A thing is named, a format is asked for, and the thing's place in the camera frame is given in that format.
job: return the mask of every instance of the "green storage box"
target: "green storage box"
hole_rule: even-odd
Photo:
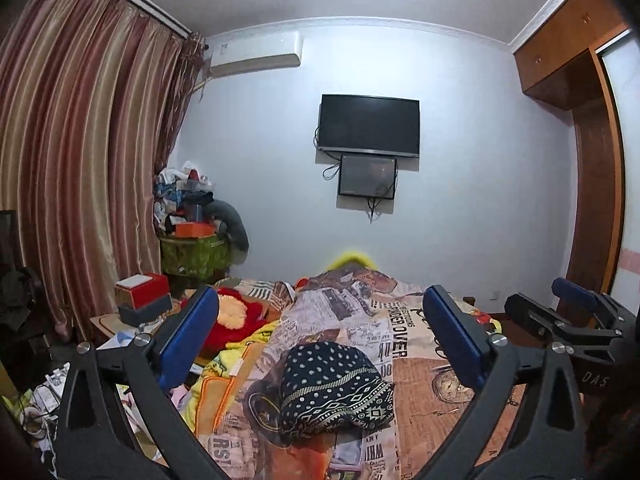
[[[230,265],[228,244],[218,235],[205,238],[159,236],[162,272],[206,280]]]

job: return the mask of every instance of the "black and white patterned fabric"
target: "black and white patterned fabric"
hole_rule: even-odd
[[[373,431],[394,418],[393,383],[363,352],[334,342],[292,348],[280,395],[280,432],[290,438],[351,426]]]

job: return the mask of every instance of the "red plush toy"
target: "red plush toy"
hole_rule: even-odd
[[[218,320],[204,341],[203,351],[218,354],[227,343],[237,343],[249,337],[267,324],[262,319],[262,305],[246,301],[232,288],[220,288],[218,291],[220,312]]]

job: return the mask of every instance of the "blue gripper pad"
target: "blue gripper pad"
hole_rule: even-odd
[[[460,383],[480,391],[490,371],[491,350],[485,330],[459,309],[441,285],[425,290],[422,310]]]
[[[154,369],[164,393],[184,382],[218,318],[219,308],[217,292],[210,286],[201,286],[180,314],[169,316],[156,332]]]
[[[586,308],[589,312],[593,313],[596,310],[596,295],[569,280],[556,278],[551,285],[551,291],[557,298]]]

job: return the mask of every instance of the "bed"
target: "bed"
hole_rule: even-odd
[[[194,433],[233,479],[412,478],[472,399],[424,320],[420,286],[355,264],[310,278],[298,290],[283,282],[237,279],[221,285],[264,302],[266,316],[279,319],[267,343],[246,346],[231,376],[198,384]],[[496,328],[489,323],[491,330]],[[325,433],[290,445],[281,440],[285,358],[294,346],[319,341],[359,348],[383,379],[395,383],[390,425],[371,434]],[[515,389],[479,463],[500,451],[521,397]]]

